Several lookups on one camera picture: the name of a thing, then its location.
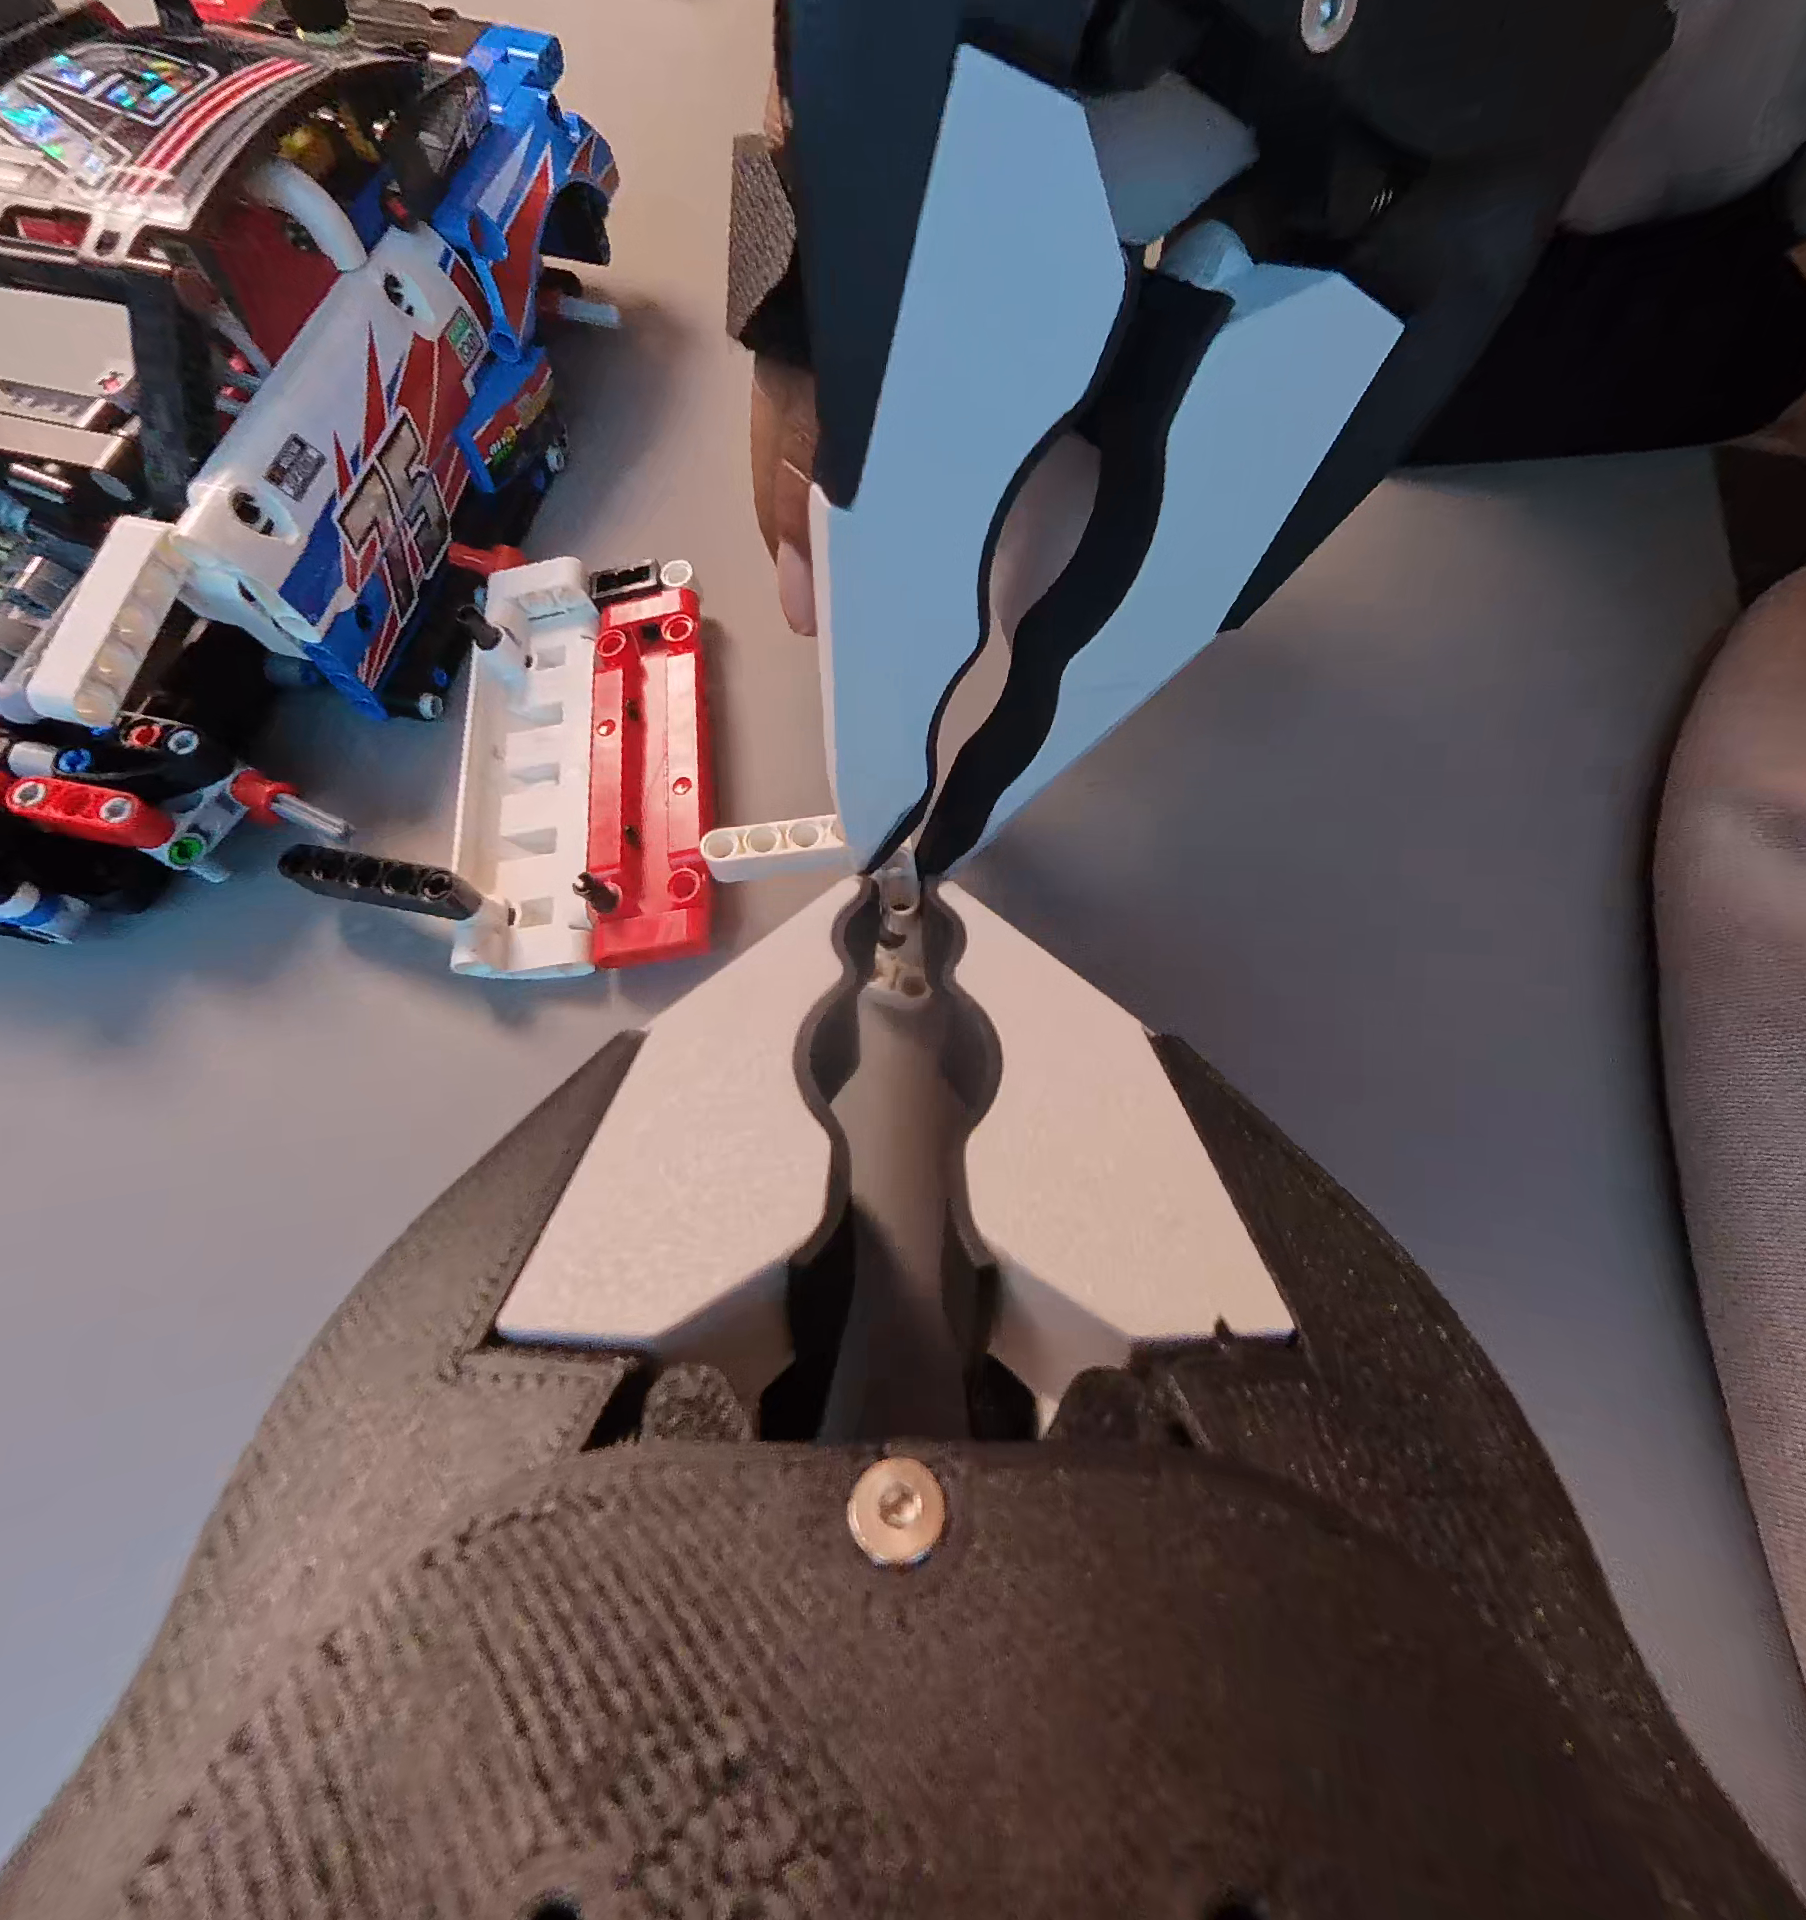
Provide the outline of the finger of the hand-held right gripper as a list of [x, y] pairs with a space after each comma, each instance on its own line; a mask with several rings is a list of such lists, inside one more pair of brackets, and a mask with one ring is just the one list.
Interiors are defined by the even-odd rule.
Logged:
[[862, 484], [812, 501], [826, 747], [864, 869], [934, 785], [1003, 501], [1082, 403], [1127, 290], [1083, 107], [1007, 60], [958, 51], [926, 186]]
[[1082, 536], [1011, 628], [920, 872], [951, 872], [1212, 640], [1400, 331], [1346, 277], [1255, 262], [1235, 233], [1163, 249], [1093, 407]]

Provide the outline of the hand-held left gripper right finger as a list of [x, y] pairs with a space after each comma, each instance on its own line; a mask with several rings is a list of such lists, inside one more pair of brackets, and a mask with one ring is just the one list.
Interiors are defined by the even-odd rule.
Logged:
[[952, 1229], [984, 1282], [985, 1368], [1029, 1393], [1034, 1428], [1087, 1370], [1292, 1340], [1145, 1023], [957, 884], [926, 903], [923, 941], [965, 1121]]

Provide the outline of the white lego connector block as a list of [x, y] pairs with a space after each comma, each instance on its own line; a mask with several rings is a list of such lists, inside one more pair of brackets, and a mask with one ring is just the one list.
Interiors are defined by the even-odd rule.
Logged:
[[[920, 888], [920, 911], [906, 923], [890, 923], [885, 916], [885, 878], [906, 875]], [[921, 879], [915, 866], [899, 856], [886, 863], [873, 878], [878, 920], [872, 947], [872, 962], [865, 980], [865, 994], [872, 1002], [894, 1011], [915, 1009], [928, 1002], [932, 994], [921, 933]]]

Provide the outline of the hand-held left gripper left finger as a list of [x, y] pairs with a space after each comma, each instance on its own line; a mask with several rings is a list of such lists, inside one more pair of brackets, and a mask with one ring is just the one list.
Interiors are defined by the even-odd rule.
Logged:
[[745, 1405], [795, 1358], [791, 1280], [849, 1193], [875, 891], [844, 879], [656, 1016], [494, 1331], [714, 1364]]

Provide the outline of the red white lego subassembly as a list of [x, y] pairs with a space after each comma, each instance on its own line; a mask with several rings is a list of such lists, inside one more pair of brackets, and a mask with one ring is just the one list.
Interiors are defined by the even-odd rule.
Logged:
[[292, 845], [317, 896], [450, 928], [450, 963], [559, 980], [704, 954], [714, 878], [701, 598], [686, 561], [587, 571], [453, 542], [486, 576], [450, 866]]

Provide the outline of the person's right forearm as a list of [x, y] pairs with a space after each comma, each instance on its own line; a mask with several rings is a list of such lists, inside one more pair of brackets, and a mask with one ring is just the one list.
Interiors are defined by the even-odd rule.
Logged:
[[1743, 113], [1689, 85], [1642, 83], [1563, 207], [1571, 233], [1612, 233], [1728, 204], [1743, 191]]

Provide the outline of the person's right hand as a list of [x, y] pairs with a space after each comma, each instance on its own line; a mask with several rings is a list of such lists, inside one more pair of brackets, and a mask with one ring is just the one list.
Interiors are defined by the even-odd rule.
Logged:
[[779, 609], [799, 636], [817, 635], [810, 524], [816, 447], [814, 374], [771, 356], [758, 356], [749, 414], [752, 505], [771, 554]]

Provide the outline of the blue white lego race car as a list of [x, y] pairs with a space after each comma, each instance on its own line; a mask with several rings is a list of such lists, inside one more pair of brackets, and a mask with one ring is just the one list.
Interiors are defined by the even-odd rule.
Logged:
[[348, 838], [255, 736], [435, 722], [609, 260], [561, 41], [453, 5], [0, 5], [0, 938]]

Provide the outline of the white L-shaped lego beam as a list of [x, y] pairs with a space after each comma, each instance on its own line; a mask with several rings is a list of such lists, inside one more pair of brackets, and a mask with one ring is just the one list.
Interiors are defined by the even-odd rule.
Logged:
[[841, 815], [816, 813], [708, 830], [699, 856], [714, 882], [759, 882], [796, 874], [844, 874], [857, 859]]

